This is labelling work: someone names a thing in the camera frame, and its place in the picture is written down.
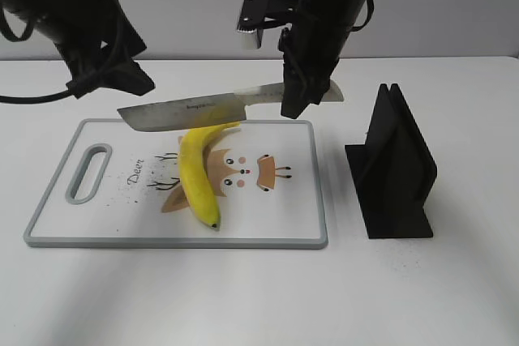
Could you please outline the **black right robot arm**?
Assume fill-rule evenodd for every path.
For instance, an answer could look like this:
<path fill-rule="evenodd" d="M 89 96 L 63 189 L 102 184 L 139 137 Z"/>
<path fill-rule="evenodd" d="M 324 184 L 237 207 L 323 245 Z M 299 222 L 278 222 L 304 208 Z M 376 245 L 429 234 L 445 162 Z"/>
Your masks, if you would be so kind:
<path fill-rule="evenodd" d="M 331 87 L 331 75 L 346 40 L 365 28 L 374 0 L 298 0 L 294 20 L 281 30 L 284 92 L 281 115 L 298 118 Z"/>

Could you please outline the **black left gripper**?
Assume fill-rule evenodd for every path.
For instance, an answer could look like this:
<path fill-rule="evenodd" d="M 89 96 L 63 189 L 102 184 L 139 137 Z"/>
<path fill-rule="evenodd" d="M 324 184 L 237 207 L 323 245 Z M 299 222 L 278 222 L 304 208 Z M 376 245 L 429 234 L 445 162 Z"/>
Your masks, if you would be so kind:
<path fill-rule="evenodd" d="M 80 98 L 98 88 L 143 96 L 155 83 L 133 57 L 147 46 L 134 29 L 119 0 L 78 0 L 66 15 L 71 30 L 57 43 L 71 81 L 69 92 Z"/>

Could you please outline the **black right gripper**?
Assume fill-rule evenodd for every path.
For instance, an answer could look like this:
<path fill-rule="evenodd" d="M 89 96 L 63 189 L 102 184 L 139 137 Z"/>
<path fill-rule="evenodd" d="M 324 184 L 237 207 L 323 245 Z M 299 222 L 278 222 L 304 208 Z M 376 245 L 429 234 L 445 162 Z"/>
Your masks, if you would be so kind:
<path fill-rule="evenodd" d="M 297 119 L 319 105 L 351 32 L 365 27 L 356 20 L 365 0 L 301 0 L 292 27 L 283 32 L 284 92 L 281 116 Z"/>

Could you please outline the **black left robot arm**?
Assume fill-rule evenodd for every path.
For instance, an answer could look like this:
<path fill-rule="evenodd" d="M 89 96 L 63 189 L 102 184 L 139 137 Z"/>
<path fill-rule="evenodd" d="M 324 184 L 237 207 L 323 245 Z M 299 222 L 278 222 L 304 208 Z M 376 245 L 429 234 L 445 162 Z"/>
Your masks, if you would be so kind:
<path fill-rule="evenodd" d="M 98 88 L 143 96 L 155 87 L 134 59 L 147 46 L 119 0 L 1 0 L 1 14 L 1 34 L 7 41 L 24 42 L 39 32 L 52 41 L 71 74 L 62 92 L 2 96 L 4 104 L 80 98 Z"/>

